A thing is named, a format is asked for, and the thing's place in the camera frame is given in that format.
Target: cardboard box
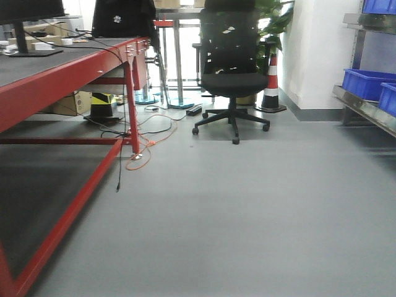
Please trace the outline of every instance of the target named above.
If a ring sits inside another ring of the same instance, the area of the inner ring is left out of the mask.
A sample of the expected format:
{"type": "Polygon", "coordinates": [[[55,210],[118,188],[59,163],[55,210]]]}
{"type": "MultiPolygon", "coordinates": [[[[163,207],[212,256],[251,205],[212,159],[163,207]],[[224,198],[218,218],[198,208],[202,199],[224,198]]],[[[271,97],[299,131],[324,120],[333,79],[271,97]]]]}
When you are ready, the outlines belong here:
{"type": "MultiPolygon", "coordinates": [[[[34,50],[34,43],[39,42],[36,38],[33,38],[31,36],[26,36],[25,39],[28,50],[34,50]]],[[[62,45],[62,37],[60,36],[47,35],[46,37],[40,37],[40,40],[43,40],[45,42],[53,42],[55,45],[62,45]]],[[[17,43],[17,39],[10,38],[8,39],[8,42],[10,43],[10,45],[14,45],[17,43]]]]}
{"type": "Polygon", "coordinates": [[[180,8],[180,0],[154,0],[156,8],[180,8]]]}
{"type": "Polygon", "coordinates": [[[60,37],[68,37],[68,29],[69,25],[65,22],[53,22],[49,24],[24,26],[24,30],[28,33],[40,31],[47,33],[47,35],[57,35],[60,37]]]}
{"type": "Polygon", "coordinates": [[[194,0],[194,7],[205,7],[205,0],[194,0]]]}
{"type": "Polygon", "coordinates": [[[58,102],[43,109],[42,113],[56,113],[65,116],[77,116],[91,109],[92,93],[74,92],[60,99],[58,102]]]}

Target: black work surface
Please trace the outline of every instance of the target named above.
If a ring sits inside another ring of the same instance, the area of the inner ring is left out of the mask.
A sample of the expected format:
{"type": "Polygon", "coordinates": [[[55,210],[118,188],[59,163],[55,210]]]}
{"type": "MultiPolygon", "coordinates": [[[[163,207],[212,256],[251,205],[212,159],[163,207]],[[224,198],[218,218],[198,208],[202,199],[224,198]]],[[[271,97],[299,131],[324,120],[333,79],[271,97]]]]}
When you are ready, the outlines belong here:
{"type": "Polygon", "coordinates": [[[74,43],[71,46],[62,47],[62,53],[48,57],[10,58],[0,55],[0,87],[131,39],[100,38],[97,41],[74,43]]]}
{"type": "Polygon", "coordinates": [[[21,273],[109,149],[0,146],[0,240],[13,277],[21,273]]]}

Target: monitor stand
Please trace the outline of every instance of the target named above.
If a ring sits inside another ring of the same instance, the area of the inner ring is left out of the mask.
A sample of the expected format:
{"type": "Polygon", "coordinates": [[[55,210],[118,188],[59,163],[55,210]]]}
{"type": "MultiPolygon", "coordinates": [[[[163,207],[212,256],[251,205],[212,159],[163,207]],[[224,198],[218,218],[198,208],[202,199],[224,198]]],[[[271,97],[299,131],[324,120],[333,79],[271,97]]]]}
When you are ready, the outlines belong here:
{"type": "Polygon", "coordinates": [[[24,23],[23,22],[14,22],[14,30],[15,37],[17,39],[17,47],[18,53],[10,54],[9,57],[48,57],[53,54],[62,53],[61,49],[54,49],[52,51],[36,51],[27,49],[26,39],[25,39],[25,31],[24,31],[24,23]]]}

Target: computer monitor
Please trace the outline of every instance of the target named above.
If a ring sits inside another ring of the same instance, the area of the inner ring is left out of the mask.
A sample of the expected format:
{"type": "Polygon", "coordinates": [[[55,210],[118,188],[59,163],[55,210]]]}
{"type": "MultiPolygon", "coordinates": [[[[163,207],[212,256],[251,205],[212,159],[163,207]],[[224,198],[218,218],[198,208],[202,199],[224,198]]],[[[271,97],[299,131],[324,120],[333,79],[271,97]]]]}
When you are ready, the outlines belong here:
{"type": "Polygon", "coordinates": [[[10,57],[49,56],[57,51],[28,51],[24,24],[25,21],[37,21],[64,15],[62,0],[0,0],[0,25],[14,25],[18,53],[10,57]]]}

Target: blue plastic bin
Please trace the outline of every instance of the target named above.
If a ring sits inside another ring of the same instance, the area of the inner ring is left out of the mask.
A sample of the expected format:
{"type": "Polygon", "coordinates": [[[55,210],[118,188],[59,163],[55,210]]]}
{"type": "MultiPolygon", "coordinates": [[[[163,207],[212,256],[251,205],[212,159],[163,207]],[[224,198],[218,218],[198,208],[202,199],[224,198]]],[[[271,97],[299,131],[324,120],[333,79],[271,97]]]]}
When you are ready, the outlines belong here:
{"type": "Polygon", "coordinates": [[[396,74],[345,69],[342,88],[365,100],[379,101],[382,93],[381,83],[396,84],[396,74]]]}
{"type": "Polygon", "coordinates": [[[382,83],[381,98],[378,102],[378,108],[396,116],[396,84],[382,83]]]}
{"type": "Polygon", "coordinates": [[[366,14],[396,14],[396,0],[365,0],[363,12],[366,14]]]}

